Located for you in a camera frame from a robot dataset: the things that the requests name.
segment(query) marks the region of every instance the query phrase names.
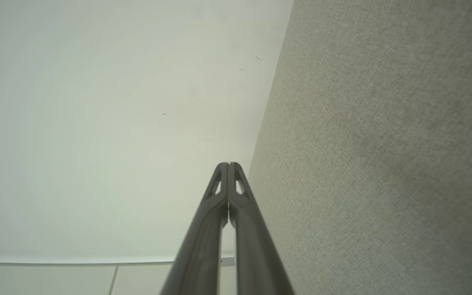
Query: gray fabric wall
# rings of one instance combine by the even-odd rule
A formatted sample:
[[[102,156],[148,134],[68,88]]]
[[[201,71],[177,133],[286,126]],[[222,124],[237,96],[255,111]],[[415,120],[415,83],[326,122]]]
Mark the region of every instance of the gray fabric wall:
[[[472,294],[472,0],[296,0],[249,179],[298,295]]]

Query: textured wall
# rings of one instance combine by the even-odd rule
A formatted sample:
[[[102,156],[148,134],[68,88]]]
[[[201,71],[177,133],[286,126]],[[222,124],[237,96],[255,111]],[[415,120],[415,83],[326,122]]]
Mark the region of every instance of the textured wall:
[[[472,1],[297,0],[250,181],[305,294],[472,294]]]

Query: cutout hole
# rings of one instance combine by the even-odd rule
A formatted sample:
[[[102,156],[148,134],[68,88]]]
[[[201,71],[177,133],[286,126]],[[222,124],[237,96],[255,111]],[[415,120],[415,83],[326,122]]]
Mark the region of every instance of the cutout hole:
[[[215,195],[219,194],[221,192],[221,181],[218,181],[218,186],[216,188],[216,191],[214,192]]]
[[[240,195],[244,193],[243,185],[238,180],[236,181],[236,192]]]

